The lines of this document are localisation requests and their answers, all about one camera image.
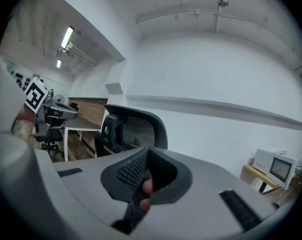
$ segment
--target ceiling light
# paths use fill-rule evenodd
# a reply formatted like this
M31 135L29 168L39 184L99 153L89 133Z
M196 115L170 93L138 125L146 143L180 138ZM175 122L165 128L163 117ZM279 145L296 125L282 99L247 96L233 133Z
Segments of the ceiling light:
M62 62L61 60L59 60L59 59L57 60L57 64L56 64L56 66L57 66L58 68L60 68L60 66L61 66L61 62Z
M62 46L63 48L66 47L67 42L69 41L70 36L71 36L72 33L73 33L73 30L74 30L74 28L72 28L71 26L69 26L69 27L67 28L67 31L66 31L66 33L65 33L65 36L64 36L63 41L62 41L62 44L61 44L61 46Z

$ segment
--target white table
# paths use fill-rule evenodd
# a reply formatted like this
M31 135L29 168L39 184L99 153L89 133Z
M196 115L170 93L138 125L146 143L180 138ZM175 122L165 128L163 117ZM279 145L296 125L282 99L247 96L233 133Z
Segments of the white table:
M80 131L80 141L82 140L83 132L100 131L101 126L94 124L84 118L77 117L76 119L69 119L64 125L64 160L68 161L67 157L67 135L69 130Z

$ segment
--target desk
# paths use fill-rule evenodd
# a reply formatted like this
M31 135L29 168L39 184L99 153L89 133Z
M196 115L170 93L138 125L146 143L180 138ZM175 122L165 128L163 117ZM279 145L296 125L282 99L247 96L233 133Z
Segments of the desk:
M272 181L269 177L267 177L266 174L257 170L252 165L245 165L244 169L263 181L263 184L261 185L259 192L263 193L263 191L266 188L266 185L270 185L274 189L277 189L280 187L274 181Z
M82 140L83 132L96 132L100 131L101 126L94 124L84 118L77 117L69 119L64 125L64 160L68 161L67 157L67 135L69 130L80 131L80 138Z

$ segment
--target black vent grille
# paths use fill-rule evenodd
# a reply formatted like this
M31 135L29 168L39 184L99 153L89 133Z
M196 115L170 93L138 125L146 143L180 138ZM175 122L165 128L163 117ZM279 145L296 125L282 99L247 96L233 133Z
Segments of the black vent grille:
M128 116L123 125L123 142L134 148L154 147L155 133L152 124L147 120Z
M57 173L59 174L60 177L65 177L65 176L69 176L72 174L77 174L82 172L81 168L72 168L72 169L67 169L67 170L60 170Z
M116 177L130 189L136 191L147 170L147 154L139 156L133 162L117 171Z
M233 190L224 191L220 193L220 196L245 231L248 231L261 223L261 220L256 214Z

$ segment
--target wall shelf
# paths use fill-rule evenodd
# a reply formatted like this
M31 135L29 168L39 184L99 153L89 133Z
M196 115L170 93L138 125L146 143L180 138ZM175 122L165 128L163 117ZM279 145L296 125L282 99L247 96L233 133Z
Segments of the wall shelf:
M302 131L302 121L232 103L183 97L126 95L129 106L226 118Z

